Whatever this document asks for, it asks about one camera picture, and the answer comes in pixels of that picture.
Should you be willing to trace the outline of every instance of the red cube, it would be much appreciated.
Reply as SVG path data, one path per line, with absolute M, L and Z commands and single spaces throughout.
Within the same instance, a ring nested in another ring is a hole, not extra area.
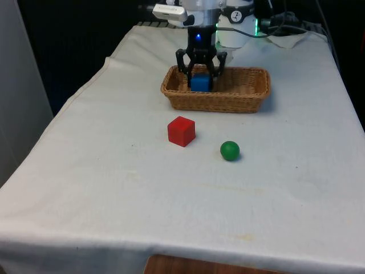
M 195 122 L 184 117 L 177 117 L 168 127 L 169 141 L 186 147 L 195 139 Z

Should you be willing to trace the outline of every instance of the blue cube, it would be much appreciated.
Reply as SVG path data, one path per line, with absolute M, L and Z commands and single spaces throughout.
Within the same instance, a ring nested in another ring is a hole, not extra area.
M 191 80 L 192 91 L 210 92 L 212 81 L 209 74 L 195 74 Z

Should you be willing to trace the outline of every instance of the green ball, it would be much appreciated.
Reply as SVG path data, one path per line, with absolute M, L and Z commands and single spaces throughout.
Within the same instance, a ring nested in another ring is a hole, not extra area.
M 225 160 L 235 161 L 240 156 L 240 147 L 235 142 L 225 142 L 221 146 L 221 154 Z

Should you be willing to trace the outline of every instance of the black cable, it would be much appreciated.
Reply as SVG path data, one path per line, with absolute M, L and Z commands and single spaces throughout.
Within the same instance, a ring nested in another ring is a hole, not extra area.
M 301 30 L 301 31 L 305 31 L 306 33 L 307 32 L 311 32 L 311 33 L 314 33 L 314 34 L 318 34 L 320 35 L 319 33 L 316 33 L 315 31 L 311 31 L 311 30 L 307 30 L 307 29 L 304 29 L 303 27 L 296 27 L 296 26 L 290 26 L 290 25 L 283 25 L 283 28 L 287 28 L 287 29 L 293 29 L 293 30 Z M 269 27 L 269 29 L 277 29 L 278 26 L 273 26 L 273 27 Z M 326 32 L 326 30 L 324 28 L 321 29 L 323 31 L 323 33 L 325 34 L 325 36 L 327 37 L 328 34 Z
M 323 13 L 323 10 L 322 10 L 322 7 L 321 7 L 321 4 L 319 3 L 319 1 L 318 0 L 315 0 L 315 3 L 317 4 L 318 11 L 321 14 L 322 21 L 325 24 L 325 28 L 327 30 L 327 37 L 328 37 L 328 39 L 330 41 L 330 44 L 332 45 L 332 53 L 333 53 L 333 56 L 335 58 L 335 62 L 336 62 L 336 65 L 337 65 L 337 69 L 341 72 L 340 62 L 339 62 L 338 55 L 337 55 L 337 52 L 336 52 L 335 44 L 333 43 L 333 39 L 332 39 L 332 35 L 331 35 L 331 32 L 330 32 L 330 28 L 329 28 L 329 26 L 327 24 L 327 20 L 326 20 L 325 14 Z
M 252 34 L 249 34 L 249 33 L 245 33 L 244 31 L 241 31 L 241 30 L 234 29 L 232 27 L 219 27 L 219 28 L 217 28 L 217 30 L 221 30 L 221 31 L 235 31 L 237 33 L 243 34 L 243 35 L 248 36 L 248 37 L 251 37 L 251 38 L 267 38 L 267 37 L 273 36 L 273 35 L 275 35 L 276 33 L 278 33 L 280 31 L 280 29 L 282 28 L 282 26 L 285 25 L 286 13 L 287 13 L 286 0 L 283 0 L 283 4 L 284 4 L 284 18 L 283 18 L 283 22 L 280 24 L 280 26 L 278 26 L 278 28 L 275 31 L 273 31 L 272 33 L 270 33 L 268 35 L 256 36 L 256 35 L 252 35 Z

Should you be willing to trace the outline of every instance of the wicker basket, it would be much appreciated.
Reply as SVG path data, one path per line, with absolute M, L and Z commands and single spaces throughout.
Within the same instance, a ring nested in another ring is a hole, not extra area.
M 195 66 L 193 74 L 206 72 Z M 270 95 L 270 75 L 261 68 L 227 67 L 212 92 L 191 92 L 186 76 L 173 66 L 161 86 L 176 110 L 255 113 Z

